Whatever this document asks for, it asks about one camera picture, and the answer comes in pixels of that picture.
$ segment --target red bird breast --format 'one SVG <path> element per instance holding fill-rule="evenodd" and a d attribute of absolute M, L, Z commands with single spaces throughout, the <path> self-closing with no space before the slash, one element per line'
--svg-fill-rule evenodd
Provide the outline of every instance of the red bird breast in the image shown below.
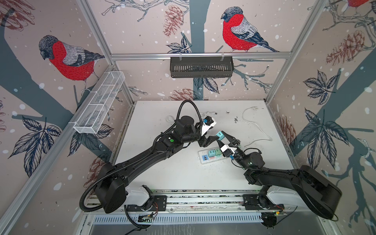
<path fill-rule="evenodd" d="M 54 59 L 50 59 L 50 61 L 66 78 L 75 81 L 86 80 L 94 71 L 94 61 L 78 67 L 64 64 L 63 60 L 67 55 L 67 51 L 61 41 L 56 42 L 52 49 Z"/>
<path fill-rule="evenodd" d="M 257 46 L 252 42 L 247 42 L 237 38 L 232 32 L 231 27 L 238 26 L 243 21 L 243 15 L 234 15 L 229 22 L 223 21 L 223 39 L 233 50 L 249 50 L 250 48 Z"/>

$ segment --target enclosure wall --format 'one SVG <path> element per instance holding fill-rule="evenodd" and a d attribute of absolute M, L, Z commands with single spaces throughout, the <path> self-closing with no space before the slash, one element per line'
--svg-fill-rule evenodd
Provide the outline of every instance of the enclosure wall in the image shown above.
<path fill-rule="evenodd" d="M 342 190 L 343 234 L 376 234 L 376 5 L 360 2 L 327 5 L 270 103 L 297 163 Z"/>

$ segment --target white tabletop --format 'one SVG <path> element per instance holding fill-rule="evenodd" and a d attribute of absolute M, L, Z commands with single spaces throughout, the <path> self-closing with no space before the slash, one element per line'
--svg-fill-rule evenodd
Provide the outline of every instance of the white tabletop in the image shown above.
<path fill-rule="evenodd" d="M 267 137 L 252 123 L 242 119 L 245 109 L 256 106 L 257 110 L 248 109 L 244 118 L 257 123 L 272 141 L 257 141 L 251 146 L 262 151 L 265 167 L 292 169 L 293 166 L 277 133 L 272 118 L 263 101 L 260 100 L 216 100 L 194 101 L 201 114 L 206 112 L 215 118 L 217 124 L 209 130 L 215 135 L 223 130 L 241 141 L 242 146 L 256 139 Z M 126 161 L 148 149 L 153 140 L 172 123 L 166 121 L 168 115 L 176 118 L 181 101 L 138 101 L 130 124 L 121 145 L 116 163 Z M 180 117 L 188 115 L 198 121 L 196 111 L 189 103 L 184 104 Z M 197 142 L 183 149 L 172 157 L 161 161 L 141 173 L 131 185 L 147 185 L 156 190 L 258 190 L 259 186 L 249 185 L 244 177 L 244 170 L 231 164 L 230 159 L 202 165 L 198 152 L 217 147 L 216 142 L 207 148 L 199 147 Z"/>

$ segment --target power strip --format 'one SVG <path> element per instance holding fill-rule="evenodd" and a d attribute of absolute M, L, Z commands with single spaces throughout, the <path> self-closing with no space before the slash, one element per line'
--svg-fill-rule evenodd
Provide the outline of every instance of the power strip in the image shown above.
<path fill-rule="evenodd" d="M 218 153 L 220 153 L 220 154 L 209 157 L 210 151 L 214 151 L 217 154 Z M 216 161 L 223 160 L 223 159 L 226 159 L 226 158 L 222 155 L 222 152 L 219 149 L 219 147 L 217 147 L 215 149 L 207 149 L 207 150 L 199 151 L 198 159 L 201 162 L 201 164 L 204 165 L 204 164 L 207 164 L 209 162 L 216 162 Z"/>

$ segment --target white power cord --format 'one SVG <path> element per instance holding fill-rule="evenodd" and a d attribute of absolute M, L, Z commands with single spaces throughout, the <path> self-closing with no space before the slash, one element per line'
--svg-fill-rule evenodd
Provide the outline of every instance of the white power cord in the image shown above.
<path fill-rule="evenodd" d="M 257 125 L 257 123 L 255 123 L 255 122 L 253 122 L 253 121 L 250 121 L 250 120 L 247 120 L 247 119 L 244 118 L 244 113 L 245 113 L 248 109 L 252 109 L 252 110 L 256 111 L 256 110 L 258 109 L 258 107 L 257 107 L 257 106 L 253 106 L 253 107 L 250 107 L 250 108 L 245 109 L 245 110 L 243 111 L 243 114 L 241 115 L 241 118 L 242 118 L 244 121 L 249 122 L 249 123 L 252 123 L 252 124 L 254 124 L 255 126 L 257 126 L 257 128 L 258 128 L 262 133 L 264 133 L 264 135 L 266 135 L 266 136 L 268 137 L 268 139 L 257 139 L 257 140 L 252 141 L 250 144 L 245 145 L 244 147 L 249 146 L 249 145 L 253 144 L 253 143 L 256 142 L 256 141 L 261 141 L 261 140 L 264 140 L 264 141 L 272 141 L 273 139 L 272 139 L 270 136 L 268 136 L 268 135 L 267 135 L 267 134 L 266 134 L 266 133 L 260 128 L 260 126 Z"/>

